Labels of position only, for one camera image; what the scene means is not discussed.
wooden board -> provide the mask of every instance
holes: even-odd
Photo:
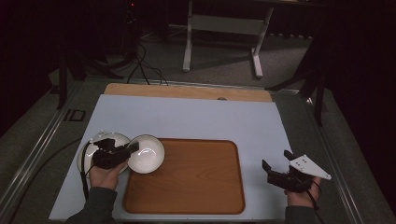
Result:
[[[108,84],[105,94],[133,95],[168,98],[189,98],[251,102],[272,102],[271,94],[265,90],[244,90],[237,88],[208,88],[186,86],[158,86],[137,84]]]
[[[240,214],[245,197],[236,144],[160,139],[165,159],[153,173],[131,172],[124,208],[137,214]]]

sleeve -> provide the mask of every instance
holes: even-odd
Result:
[[[310,207],[287,206],[285,224],[315,224],[315,211]]]
[[[67,224],[108,224],[114,223],[112,217],[117,192],[112,189],[91,188],[84,208],[66,220]]]

bowl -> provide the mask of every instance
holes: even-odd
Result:
[[[128,143],[130,143],[130,139],[120,133],[102,133],[106,135],[106,138],[111,138],[116,140],[115,142],[115,147],[119,147],[119,146],[124,146]],[[84,158],[84,173],[88,173],[89,170],[92,167],[92,156],[93,153],[98,150],[99,147],[96,146],[94,143],[92,143],[92,141],[89,141],[87,144],[84,145],[84,147],[82,147],[82,149],[80,150],[80,152],[78,153],[78,159],[77,159],[77,163],[78,163],[78,170],[81,172],[82,171],[82,158]],[[126,168],[128,167],[128,165],[125,165],[121,170],[120,173],[122,173]]]
[[[161,141],[149,134],[134,138],[130,144],[139,143],[139,149],[131,154],[128,166],[139,174],[148,174],[157,170],[165,158],[165,150]]]

tray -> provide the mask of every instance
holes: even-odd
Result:
[[[227,140],[161,138],[153,173],[131,171],[123,205],[135,214],[236,215],[245,209],[238,150]]]

hand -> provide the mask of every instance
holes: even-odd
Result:
[[[127,162],[128,160],[108,170],[93,166],[90,170],[91,187],[115,190],[119,183],[120,170],[122,170]]]
[[[321,180],[320,177],[315,176],[312,181],[314,181],[319,185],[320,180]],[[316,185],[315,183],[312,183],[309,192],[312,194],[312,197],[315,199],[316,202],[320,196],[320,189],[318,185]],[[285,190],[285,194],[288,195],[288,205],[314,208],[314,204],[312,203],[311,198],[308,196],[306,192],[295,193]]]

